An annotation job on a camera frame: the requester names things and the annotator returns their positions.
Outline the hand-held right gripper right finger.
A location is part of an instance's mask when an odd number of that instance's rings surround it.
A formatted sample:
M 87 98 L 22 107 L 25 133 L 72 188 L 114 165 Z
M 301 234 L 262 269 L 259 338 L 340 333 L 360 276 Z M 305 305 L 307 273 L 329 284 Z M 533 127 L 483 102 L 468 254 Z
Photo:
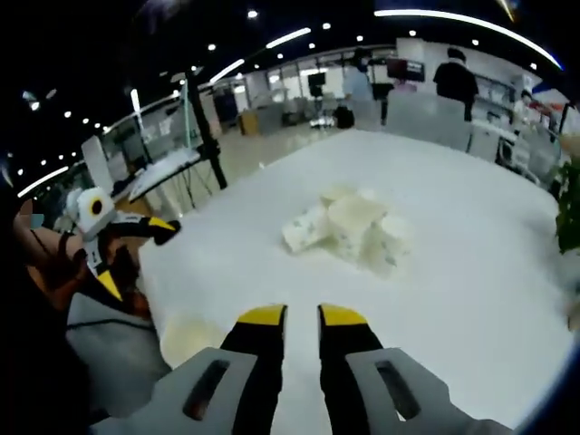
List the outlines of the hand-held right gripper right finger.
M 386 348 L 352 309 L 319 304 L 320 384 L 334 434 L 509 434 L 455 406 L 448 385 Z

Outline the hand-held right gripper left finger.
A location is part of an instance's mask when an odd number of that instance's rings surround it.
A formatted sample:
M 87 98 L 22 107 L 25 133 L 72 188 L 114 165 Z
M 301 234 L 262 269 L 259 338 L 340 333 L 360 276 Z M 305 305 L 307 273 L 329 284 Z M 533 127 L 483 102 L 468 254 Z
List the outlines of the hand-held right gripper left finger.
M 92 434 L 268 434 L 282 389 L 286 305 L 254 308 L 220 347 L 207 347 L 158 381 L 151 399 Z

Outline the person's left hand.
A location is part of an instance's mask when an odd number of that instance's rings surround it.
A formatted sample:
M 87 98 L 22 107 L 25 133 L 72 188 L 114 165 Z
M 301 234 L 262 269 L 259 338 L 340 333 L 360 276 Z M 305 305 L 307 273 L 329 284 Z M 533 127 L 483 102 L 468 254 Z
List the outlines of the person's left hand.
M 65 232 L 58 239 L 56 254 L 49 266 L 48 286 L 52 293 L 67 285 L 89 288 L 96 280 L 87 264 L 87 253 L 76 235 Z

